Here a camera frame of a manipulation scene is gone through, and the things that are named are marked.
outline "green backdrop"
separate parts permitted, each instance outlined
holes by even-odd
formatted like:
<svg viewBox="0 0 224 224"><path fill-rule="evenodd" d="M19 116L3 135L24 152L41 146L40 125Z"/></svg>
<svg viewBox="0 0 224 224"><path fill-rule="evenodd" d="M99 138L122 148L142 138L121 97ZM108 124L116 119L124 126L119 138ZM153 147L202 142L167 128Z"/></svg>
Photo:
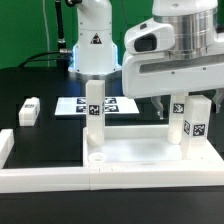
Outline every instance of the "green backdrop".
<svg viewBox="0 0 224 224"><path fill-rule="evenodd" d="M113 6L113 41L119 48L119 61L124 53L123 39L126 26L120 0ZM152 16L152 0L124 0L128 27ZM69 48L77 41L75 8L68 8L64 0L63 20ZM51 50L57 49L57 28L54 0L46 0ZM1 0L0 5L0 68L14 67L27 57L47 51L42 0ZM218 23L224 24L224 0L219 0Z"/></svg>

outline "white platform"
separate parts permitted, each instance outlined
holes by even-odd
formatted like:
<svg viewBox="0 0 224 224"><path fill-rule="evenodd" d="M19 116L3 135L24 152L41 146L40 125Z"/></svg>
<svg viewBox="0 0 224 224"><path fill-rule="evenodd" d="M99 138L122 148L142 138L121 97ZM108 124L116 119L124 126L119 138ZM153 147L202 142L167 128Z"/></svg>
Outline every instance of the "white platform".
<svg viewBox="0 0 224 224"><path fill-rule="evenodd" d="M167 133L166 125L106 127L105 145L93 148L84 129L90 189L224 185L224 162L209 142L200 160L182 160Z"/></svg>
<svg viewBox="0 0 224 224"><path fill-rule="evenodd" d="M224 162L207 142L200 160L181 160L168 126L106 127L105 145L83 136L84 167L0 170L0 193L224 185Z"/></svg>

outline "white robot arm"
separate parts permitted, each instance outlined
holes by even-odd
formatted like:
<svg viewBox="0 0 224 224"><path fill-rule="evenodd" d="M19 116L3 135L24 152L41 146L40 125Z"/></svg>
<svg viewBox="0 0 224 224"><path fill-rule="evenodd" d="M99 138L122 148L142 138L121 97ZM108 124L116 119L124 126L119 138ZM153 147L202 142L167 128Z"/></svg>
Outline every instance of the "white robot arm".
<svg viewBox="0 0 224 224"><path fill-rule="evenodd" d="M155 0L153 18L125 36L124 94L142 98L223 88L217 6L217 0Z"/></svg>
<svg viewBox="0 0 224 224"><path fill-rule="evenodd" d="M73 48L71 75L104 79L121 73L117 46L112 41L112 6L109 0L66 0L77 4L78 42Z"/></svg>

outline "white rectangular block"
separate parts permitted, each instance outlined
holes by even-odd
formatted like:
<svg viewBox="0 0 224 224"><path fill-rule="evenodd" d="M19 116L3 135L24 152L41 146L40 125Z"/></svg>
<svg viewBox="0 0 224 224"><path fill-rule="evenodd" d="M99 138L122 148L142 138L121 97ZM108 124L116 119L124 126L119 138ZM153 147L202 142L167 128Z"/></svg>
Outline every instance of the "white rectangular block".
<svg viewBox="0 0 224 224"><path fill-rule="evenodd" d="M105 82L90 80L86 84L86 125L88 143L92 146L104 144L105 128Z"/></svg>
<svg viewBox="0 0 224 224"><path fill-rule="evenodd" d="M171 144L178 145L181 141L186 96L188 93L171 95L168 131L168 142Z"/></svg>
<svg viewBox="0 0 224 224"><path fill-rule="evenodd" d="M0 132L0 169L3 168L14 145L13 130L5 129Z"/></svg>
<svg viewBox="0 0 224 224"><path fill-rule="evenodd" d="M34 126L40 112L40 100L36 97L27 99L19 112L20 126Z"/></svg>
<svg viewBox="0 0 224 224"><path fill-rule="evenodd" d="M186 97L181 138L183 159L203 159L208 135L211 100L204 96Z"/></svg>

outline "black table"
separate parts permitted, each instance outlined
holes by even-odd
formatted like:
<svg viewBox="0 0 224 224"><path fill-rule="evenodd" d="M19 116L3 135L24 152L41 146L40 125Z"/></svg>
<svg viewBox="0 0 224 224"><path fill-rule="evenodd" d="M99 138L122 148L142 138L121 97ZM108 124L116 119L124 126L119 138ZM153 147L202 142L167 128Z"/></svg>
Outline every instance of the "black table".
<svg viewBox="0 0 224 224"><path fill-rule="evenodd" d="M203 93L212 97L214 91ZM34 127L20 127L26 98L40 98ZM4 169L82 166L85 116L55 117L58 97L85 96L85 83L49 68L0 71L0 129L14 130L15 147ZM121 80L106 82L106 96L122 96ZM169 97L164 103L168 105ZM137 100L138 115L107 115L106 125L166 124L149 99ZM224 113L212 114L209 140L224 152ZM47 192L0 195L0 223L181 223L222 224L224 187Z"/></svg>

